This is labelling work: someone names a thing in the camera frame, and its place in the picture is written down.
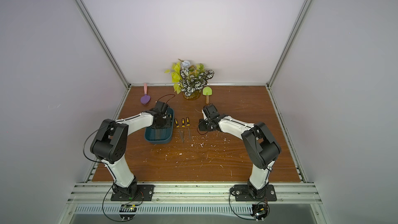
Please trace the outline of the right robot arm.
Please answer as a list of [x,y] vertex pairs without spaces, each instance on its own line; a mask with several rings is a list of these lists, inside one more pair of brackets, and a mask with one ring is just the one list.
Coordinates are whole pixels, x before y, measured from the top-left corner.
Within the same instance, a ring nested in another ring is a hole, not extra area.
[[248,193],[254,199],[265,195],[269,176],[282,152],[281,146],[263,122],[247,123],[220,114],[213,104],[202,109],[203,118],[199,122],[201,131],[219,131],[231,134],[243,141],[248,156],[253,163],[248,180]]

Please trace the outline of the teal plastic storage box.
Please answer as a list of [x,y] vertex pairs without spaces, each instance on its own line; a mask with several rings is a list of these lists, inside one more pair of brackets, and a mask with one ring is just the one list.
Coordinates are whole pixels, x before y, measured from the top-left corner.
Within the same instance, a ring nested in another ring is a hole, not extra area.
[[174,125],[174,110],[169,108],[166,112],[165,126],[147,127],[144,138],[151,144],[167,144],[172,140]]

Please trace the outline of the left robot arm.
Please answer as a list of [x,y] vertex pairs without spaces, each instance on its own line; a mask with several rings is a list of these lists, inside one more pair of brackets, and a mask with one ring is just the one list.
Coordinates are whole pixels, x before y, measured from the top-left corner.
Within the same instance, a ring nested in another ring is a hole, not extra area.
[[127,138],[145,129],[144,139],[151,144],[167,144],[172,140],[174,110],[165,102],[157,101],[154,108],[125,119],[106,119],[102,122],[90,151],[110,171],[113,192],[131,198],[137,193],[137,180],[126,159]]

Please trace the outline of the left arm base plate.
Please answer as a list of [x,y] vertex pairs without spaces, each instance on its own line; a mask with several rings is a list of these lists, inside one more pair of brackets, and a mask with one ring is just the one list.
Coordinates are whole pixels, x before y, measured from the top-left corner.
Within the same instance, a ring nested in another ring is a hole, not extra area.
[[155,185],[151,184],[133,184],[127,188],[114,185],[111,201],[151,201]]

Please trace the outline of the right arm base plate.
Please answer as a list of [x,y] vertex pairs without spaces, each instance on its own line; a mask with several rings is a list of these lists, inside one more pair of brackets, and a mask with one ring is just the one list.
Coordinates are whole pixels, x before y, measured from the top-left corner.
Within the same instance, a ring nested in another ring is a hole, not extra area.
[[238,202],[243,201],[268,201],[276,202],[277,196],[273,185],[266,185],[262,189],[256,189],[254,186],[238,184],[230,188],[231,195]]

